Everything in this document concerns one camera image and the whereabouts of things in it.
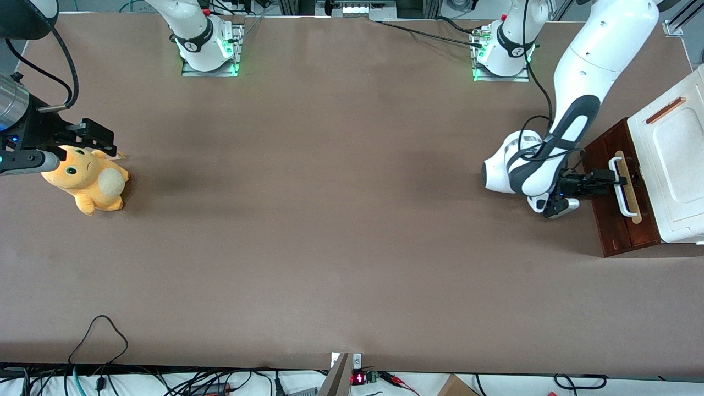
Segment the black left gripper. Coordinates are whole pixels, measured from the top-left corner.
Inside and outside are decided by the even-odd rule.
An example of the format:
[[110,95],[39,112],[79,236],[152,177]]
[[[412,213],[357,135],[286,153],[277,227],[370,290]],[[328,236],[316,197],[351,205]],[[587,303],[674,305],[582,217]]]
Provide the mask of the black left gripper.
[[559,195],[563,197],[596,195],[598,191],[618,189],[628,183],[626,177],[618,177],[618,173],[611,169],[593,169],[589,173],[577,173],[572,170],[560,173]]

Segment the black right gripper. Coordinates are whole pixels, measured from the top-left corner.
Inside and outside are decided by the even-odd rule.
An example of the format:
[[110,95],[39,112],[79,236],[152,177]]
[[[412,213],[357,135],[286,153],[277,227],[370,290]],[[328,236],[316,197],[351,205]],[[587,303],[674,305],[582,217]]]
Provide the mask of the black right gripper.
[[[15,150],[45,150],[48,146],[75,145],[73,124],[64,121],[56,112],[41,113],[45,106],[39,98],[28,92],[15,93]],[[118,158],[115,134],[95,120],[83,118],[80,122],[81,143],[90,146],[96,158]]]

